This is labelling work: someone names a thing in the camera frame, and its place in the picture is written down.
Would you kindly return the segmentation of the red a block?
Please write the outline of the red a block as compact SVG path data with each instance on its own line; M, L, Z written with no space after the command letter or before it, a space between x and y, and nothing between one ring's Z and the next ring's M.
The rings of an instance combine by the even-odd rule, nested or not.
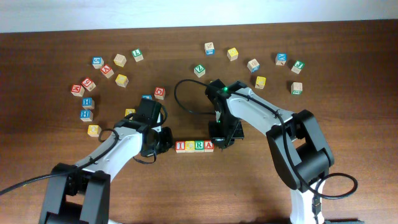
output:
M104 66L100 68L100 71L106 78L110 78L114 75L113 69L108 64L104 64Z
M214 151L214 145L210 140L204 141L204 151L205 152L213 152Z

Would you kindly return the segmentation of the red I block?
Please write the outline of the red I block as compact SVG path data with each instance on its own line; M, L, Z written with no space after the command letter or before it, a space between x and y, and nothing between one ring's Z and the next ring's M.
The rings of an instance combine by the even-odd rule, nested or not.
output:
M185 141L176 141L175 142L175 151L177 153L182 153L186 151Z

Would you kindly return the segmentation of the green R block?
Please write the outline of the green R block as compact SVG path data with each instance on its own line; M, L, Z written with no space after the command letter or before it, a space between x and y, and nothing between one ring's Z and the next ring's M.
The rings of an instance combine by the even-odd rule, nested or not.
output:
M195 141L195 152L204 152L204 141Z

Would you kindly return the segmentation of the yellow C block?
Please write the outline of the yellow C block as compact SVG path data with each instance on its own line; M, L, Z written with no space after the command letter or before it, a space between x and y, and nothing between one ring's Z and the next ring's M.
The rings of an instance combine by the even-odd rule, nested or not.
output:
M195 141L185 141L185 152L195 152Z

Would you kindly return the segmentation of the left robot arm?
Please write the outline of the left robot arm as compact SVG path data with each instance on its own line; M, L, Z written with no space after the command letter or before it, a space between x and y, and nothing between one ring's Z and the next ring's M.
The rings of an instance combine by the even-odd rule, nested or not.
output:
M59 163L51 171L39 222L109 224L110 186L137 155L156 158L173 145L163 127L165 106L143 98L136 113L109 128L109 137L74 165Z

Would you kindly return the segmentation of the yellow O block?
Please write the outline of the yellow O block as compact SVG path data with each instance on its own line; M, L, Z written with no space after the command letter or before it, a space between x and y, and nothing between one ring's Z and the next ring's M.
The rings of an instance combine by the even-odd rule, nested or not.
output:
M133 113L136 113L136 110L134 108L128 108L125 110L125 116Z

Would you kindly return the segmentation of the blue P block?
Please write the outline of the blue P block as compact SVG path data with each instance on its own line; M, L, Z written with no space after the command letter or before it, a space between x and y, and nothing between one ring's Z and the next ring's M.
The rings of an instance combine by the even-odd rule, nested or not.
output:
M142 95L142 99L153 100L152 95Z

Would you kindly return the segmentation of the green Z block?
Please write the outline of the green Z block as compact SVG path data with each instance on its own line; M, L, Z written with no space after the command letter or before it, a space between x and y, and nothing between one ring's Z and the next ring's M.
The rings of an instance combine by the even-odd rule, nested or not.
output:
M193 71L198 78L202 77L206 73L205 67L200 64L194 67Z

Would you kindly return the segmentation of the blue H block lower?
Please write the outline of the blue H block lower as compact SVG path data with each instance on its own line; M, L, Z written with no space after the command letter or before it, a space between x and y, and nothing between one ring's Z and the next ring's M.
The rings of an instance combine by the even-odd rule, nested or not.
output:
M80 119L84 122L91 122L93 120L93 112L91 110L81 110Z

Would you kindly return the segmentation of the blue h block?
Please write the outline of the blue h block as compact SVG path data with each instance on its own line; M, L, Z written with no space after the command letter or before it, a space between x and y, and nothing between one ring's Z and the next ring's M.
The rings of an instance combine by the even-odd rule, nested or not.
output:
M81 110L80 119L84 122L91 122L93 120L93 112L91 110Z
M90 97L83 98L82 99L82 107L85 110L93 110L95 108L95 101Z

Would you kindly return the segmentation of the yellow block top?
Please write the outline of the yellow block top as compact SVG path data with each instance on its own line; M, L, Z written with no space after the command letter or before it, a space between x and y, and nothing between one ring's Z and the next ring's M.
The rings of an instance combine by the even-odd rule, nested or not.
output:
M239 53L235 47L228 49L227 57L230 61L236 60L239 56Z

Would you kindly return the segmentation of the green L block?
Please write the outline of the green L block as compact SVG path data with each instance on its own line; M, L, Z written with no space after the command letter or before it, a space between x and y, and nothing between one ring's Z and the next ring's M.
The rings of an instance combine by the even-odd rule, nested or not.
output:
M135 49L132 51L132 56L136 62L140 62L144 59L142 51L140 49Z

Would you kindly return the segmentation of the blue K block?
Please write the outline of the blue K block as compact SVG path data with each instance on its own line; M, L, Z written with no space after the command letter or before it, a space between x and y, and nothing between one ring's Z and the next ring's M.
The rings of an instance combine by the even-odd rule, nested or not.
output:
M275 64L276 65L285 65L287 62L287 54L285 53L277 53L275 57Z

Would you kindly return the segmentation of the red M block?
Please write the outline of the red M block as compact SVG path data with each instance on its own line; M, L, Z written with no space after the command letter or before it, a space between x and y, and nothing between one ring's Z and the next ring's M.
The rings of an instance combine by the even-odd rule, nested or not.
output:
M72 85L71 94L74 96L82 97L85 89L81 85Z

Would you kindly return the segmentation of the green J block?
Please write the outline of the green J block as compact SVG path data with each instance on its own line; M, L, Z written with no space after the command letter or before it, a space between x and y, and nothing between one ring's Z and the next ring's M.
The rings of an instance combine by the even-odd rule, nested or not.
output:
M291 71L296 74L299 74L302 71L302 69L304 68L304 66L305 66L305 64L302 61L297 60L294 63L293 67L291 68Z

